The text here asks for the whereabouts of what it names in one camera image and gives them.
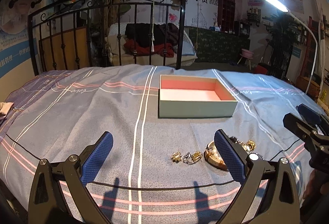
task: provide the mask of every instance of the lit light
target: lit light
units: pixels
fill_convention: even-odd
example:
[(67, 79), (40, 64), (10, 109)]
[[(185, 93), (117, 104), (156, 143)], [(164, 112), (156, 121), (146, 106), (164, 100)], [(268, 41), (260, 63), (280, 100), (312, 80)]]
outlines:
[(283, 5), (280, 1), (278, 0), (266, 0), (267, 2), (271, 3), (273, 6), (275, 6), (277, 9), (283, 12), (289, 12), (287, 7)]

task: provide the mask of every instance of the floor lamp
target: floor lamp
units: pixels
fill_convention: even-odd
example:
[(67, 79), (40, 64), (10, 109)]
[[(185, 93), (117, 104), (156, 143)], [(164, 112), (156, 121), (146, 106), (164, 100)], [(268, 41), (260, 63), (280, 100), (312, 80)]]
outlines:
[(314, 74), (314, 68), (315, 68), (315, 61), (316, 61), (316, 56), (317, 56), (317, 41), (316, 41), (316, 38), (313, 34), (313, 32), (310, 30), (310, 28), (304, 24), (300, 19), (298, 19), (294, 14), (291, 13), (291, 11), (285, 6), (283, 5), (280, 1), (278, 0), (266, 0), (267, 2), (271, 3), (273, 6), (275, 6), (277, 9), (279, 9), (280, 11), (283, 11), (285, 13), (288, 13), (291, 17), (293, 17), (295, 19), (295, 21), (297, 21), (298, 23), (300, 23), (301, 25), (303, 25), (309, 32), (310, 34), (312, 35), (314, 41), (315, 41), (315, 56), (314, 56), (314, 62), (313, 62), (313, 67), (312, 67), (312, 72), (311, 72), (311, 75), (310, 75), (310, 81), (307, 85), (307, 89), (305, 91), (305, 94), (307, 94), (309, 88), (310, 88), (310, 83), (312, 81), (312, 76)]

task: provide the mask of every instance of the human hand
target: human hand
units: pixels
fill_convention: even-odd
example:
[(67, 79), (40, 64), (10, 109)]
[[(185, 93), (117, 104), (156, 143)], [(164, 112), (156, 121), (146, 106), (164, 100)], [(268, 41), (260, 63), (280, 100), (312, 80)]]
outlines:
[[(310, 181), (307, 183), (306, 190), (303, 194), (303, 199), (308, 198), (314, 192), (314, 185), (316, 182), (316, 169), (310, 174)], [(323, 184), (320, 189), (320, 193), (326, 195), (329, 193), (329, 182)]]

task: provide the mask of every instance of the floor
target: floor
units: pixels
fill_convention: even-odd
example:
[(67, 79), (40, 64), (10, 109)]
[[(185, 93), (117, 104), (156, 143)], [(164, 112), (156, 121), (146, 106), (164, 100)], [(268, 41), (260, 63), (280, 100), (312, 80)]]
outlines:
[(240, 72), (240, 73), (251, 72), (249, 68), (247, 68), (246, 66), (242, 66), (242, 65), (235, 66), (228, 63), (194, 62), (190, 66), (182, 66), (181, 68), (188, 71), (217, 69), (219, 71), (231, 71), (231, 72)]

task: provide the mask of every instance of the silver screw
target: silver screw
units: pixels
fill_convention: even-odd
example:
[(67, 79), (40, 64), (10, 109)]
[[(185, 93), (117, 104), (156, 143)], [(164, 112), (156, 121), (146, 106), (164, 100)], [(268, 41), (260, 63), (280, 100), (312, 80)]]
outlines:
[(251, 154), (249, 154), (249, 158), (253, 161), (256, 161), (256, 160), (258, 160), (258, 155), (255, 153), (251, 153)]
[(78, 157), (75, 154), (73, 154), (68, 159), (70, 162), (75, 162), (78, 159)]
[(41, 159), (40, 162), (39, 162), (39, 164), (40, 165), (45, 165), (46, 162), (47, 162), (47, 159)]
[(287, 164), (288, 163), (288, 159), (287, 158), (282, 157), (280, 160), (281, 160), (281, 163), (283, 163), (283, 164)]

